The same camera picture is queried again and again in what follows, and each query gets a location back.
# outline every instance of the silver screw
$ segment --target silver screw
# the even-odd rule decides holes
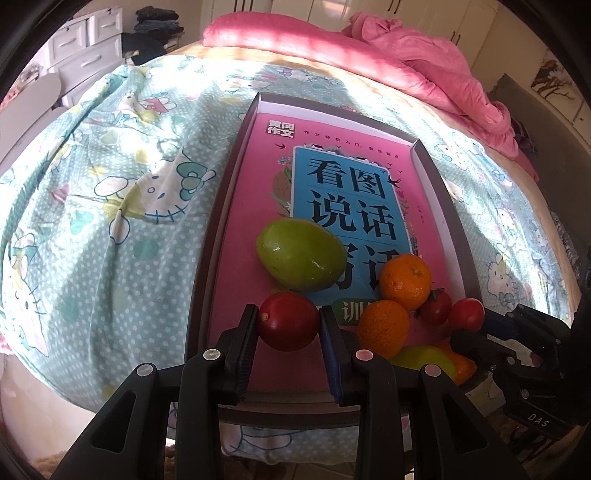
[[[357,360],[361,360],[362,362],[368,362],[370,361],[374,355],[370,350],[357,350],[355,352],[355,356],[357,357]]]
[[[220,355],[222,353],[220,352],[220,350],[217,350],[216,348],[210,348],[209,350],[205,350],[203,352],[203,358],[205,360],[217,360],[218,358],[220,358]]]
[[[425,373],[429,375],[429,377],[438,377],[441,375],[441,368],[437,365],[428,364],[425,366]]]
[[[150,364],[143,364],[138,367],[135,371],[140,377],[147,377],[150,373],[154,371],[154,367]]]

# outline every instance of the wall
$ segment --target wall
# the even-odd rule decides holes
[[[472,74],[490,92],[504,73],[529,88],[546,46],[519,18],[502,5],[478,54]]]
[[[137,23],[135,12],[140,8],[152,5],[155,8],[175,10],[181,27],[185,29],[181,44],[187,45],[200,38],[201,4],[201,0],[92,0],[76,16],[118,5],[123,8],[123,31],[133,33]]]

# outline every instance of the cherry tomato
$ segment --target cherry tomato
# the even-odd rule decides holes
[[[468,330],[475,333],[484,324],[484,307],[476,299],[461,299],[453,305],[447,321],[452,331]]]
[[[281,352],[294,352],[316,338],[320,315],[316,306],[303,295],[280,291],[261,305],[256,328],[268,346]]]
[[[422,320],[428,325],[442,325],[449,317],[452,309],[452,299],[443,290],[432,290],[429,297],[419,309]]]

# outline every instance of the polka dot fabric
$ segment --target polka dot fabric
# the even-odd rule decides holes
[[[99,80],[0,179],[0,330],[64,398],[97,411],[138,364],[183,363],[204,231],[258,92],[353,109],[421,138],[456,201],[485,306],[568,312],[531,207],[477,142],[303,69],[168,56]],[[228,453],[269,462],[355,457],[355,428],[237,428],[223,430]]]

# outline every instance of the green mango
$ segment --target green mango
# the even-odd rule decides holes
[[[398,367],[420,370],[428,364],[437,365],[447,373],[452,380],[456,379],[456,364],[445,354],[443,350],[431,345],[408,345],[403,346],[390,363]]]
[[[301,218],[284,217],[269,223],[256,239],[256,253],[279,283],[298,291],[329,288],[347,265],[347,250],[341,241]]]

